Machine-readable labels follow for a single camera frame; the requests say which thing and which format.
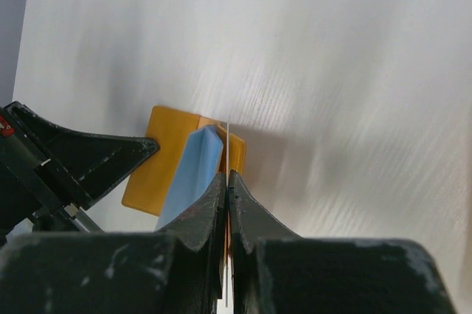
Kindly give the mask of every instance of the black plastic part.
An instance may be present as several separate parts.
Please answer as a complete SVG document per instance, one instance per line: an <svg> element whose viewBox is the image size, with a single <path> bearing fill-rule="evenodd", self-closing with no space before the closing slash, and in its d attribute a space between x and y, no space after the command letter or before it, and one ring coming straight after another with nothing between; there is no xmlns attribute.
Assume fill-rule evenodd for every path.
<svg viewBox="0 0 472 314"><path fill-rule="evenodd" d="M45 233L0 252L0 313L213 313L226 178L149 234Z"/></svg>
<svg viewBox="0 0 472 314"><path fill-rule="evenodd" d="M154 234L33 234L0 251L0 313L214 313L231 220L243 313L455 313L434 261L407 240L308 240L232 172Z"/></svg>
<svg viewBox="0 0 472 314"><path fill-rule="evenodd" d="M14 129L0 136L0 229L10 230L41 207L90 208L159 146L152 139L81 133L13 102L0 116Z"/></svg>
<svg viewBox="0 0 472 314"><path fill-rule="evenodd" d="M229 177L235 313L455 313L434 261L408 240L309 240Z"/></svg>

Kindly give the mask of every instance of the white wall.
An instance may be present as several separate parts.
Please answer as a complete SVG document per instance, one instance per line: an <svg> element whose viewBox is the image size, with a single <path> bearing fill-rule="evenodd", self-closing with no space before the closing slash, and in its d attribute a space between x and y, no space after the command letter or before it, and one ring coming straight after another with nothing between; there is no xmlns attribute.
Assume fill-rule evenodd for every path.
<svg viewBox="0 0 472 314"><path fill-rule="evenodd" d="M0 106L12 101L27 0L0 0Z"/></svg>
<svg viewBox="0 0 472 314"><path fill-rule="evenodd" d="M231 114L246 182L281 221L417 240L464 311L471 23L471 0L27 0L15 99L125 135L156 104ZM152 229L121 193L97 222Z"/></svg>

